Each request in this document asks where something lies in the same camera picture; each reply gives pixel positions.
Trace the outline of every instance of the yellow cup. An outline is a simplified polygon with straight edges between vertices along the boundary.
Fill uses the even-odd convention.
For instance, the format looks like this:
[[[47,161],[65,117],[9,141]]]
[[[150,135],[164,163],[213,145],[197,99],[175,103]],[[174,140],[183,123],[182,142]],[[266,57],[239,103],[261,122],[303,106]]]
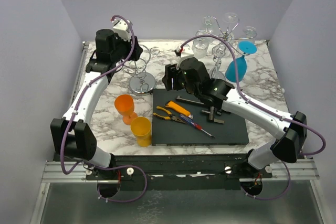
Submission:
[[[147,118],[135,118],[131,123],[131,131],[139,146],[147,147],[152,144],[152,124]]]

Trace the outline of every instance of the screwdriver handle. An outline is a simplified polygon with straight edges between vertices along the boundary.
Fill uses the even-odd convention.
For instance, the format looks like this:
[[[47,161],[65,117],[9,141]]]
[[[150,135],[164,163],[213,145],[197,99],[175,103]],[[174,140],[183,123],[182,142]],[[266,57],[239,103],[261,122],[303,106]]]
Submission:
[[[189,117],[183,115],[183,114],[180,114],[179,115],[179,118],[181,120],[183,120],[184,122],[186,122],[187,124],[191,125],[192,127],[198,129],[198,130],[201,130],[202,127],[200,127],[197,123],[195,123],[192,119],[190,119]]]

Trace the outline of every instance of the table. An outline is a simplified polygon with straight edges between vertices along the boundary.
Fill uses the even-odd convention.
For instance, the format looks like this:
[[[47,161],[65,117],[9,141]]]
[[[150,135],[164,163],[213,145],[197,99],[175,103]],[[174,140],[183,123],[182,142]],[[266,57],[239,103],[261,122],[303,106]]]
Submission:
[[[172,50],[181,44],[181,40],[140,40],[140,44],[148,48],[157,47],[160,53],[154,56],[146,71],[154,75],[157,80],[157,88],[164,88],[161,81],[164,76],[164,66],[166,64],[177,63]],[[205,63],[209,70],[214,66],[211,48],[217,43],[213,42],[209,46],[207,56],[201,61]],[[241,82],[243,91],[253,98],[282,111],[288,111],[282,88],[279,84],[274,70],[271,57],[268,52],[266,42],[256,41],[258,48],[253,55],[246,57],[247,73]],[[95,42],[90,42],[85,63],[82,64],[80,83],[83,82],[86,64],[96,48]],[[222,59],[220,70],[225,72],[227,66],[232,61],[231,57]],[[247,153],[252,148],[258,148],[270,141],[272,136],[264,129],[247,121],[247,131],[250,143],[245,146],[149,146],[142,148],[137,145],[135,137],[128,125],[123,124],[121,115],[114,107],[114,100],[117,96],[130,93],[128,82],[130,75],[121,70],[116,73],[109,86],[103,92],[91,120],[91,130],[94,133],[98,146],[106,152],[114,155],[191,155],[191,154],[232,154]],[[132,95],[135,104],[135,112],[138,116],[147,117],[152,121],[152,96]]]

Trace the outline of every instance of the orange goblet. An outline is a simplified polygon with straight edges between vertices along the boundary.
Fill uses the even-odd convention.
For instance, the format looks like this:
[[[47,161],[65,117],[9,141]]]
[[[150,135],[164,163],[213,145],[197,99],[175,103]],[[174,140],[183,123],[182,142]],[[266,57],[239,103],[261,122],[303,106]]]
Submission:
[[[118,113],[121,114],[122,121],[126,125],[131,125],[132,121],[138,117],[134,112],[134,101],[129,94],[122,94],[114,101],[114,106]]]

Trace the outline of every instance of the gray floor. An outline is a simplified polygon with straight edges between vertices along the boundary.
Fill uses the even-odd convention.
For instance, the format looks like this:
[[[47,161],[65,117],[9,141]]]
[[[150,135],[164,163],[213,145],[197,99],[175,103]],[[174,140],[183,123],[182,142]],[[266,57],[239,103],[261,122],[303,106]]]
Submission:
[[[264,183],[261,196],[273,196],[286,182]],[[139,192],[121,192],[120,198]],[[80,223],[322,223],[309,181],[293,182],[289,193],[274,201],[258,201],[241,191],[147,191],[136,202],[98,200],[95,184],[52,184],[43,224]]]

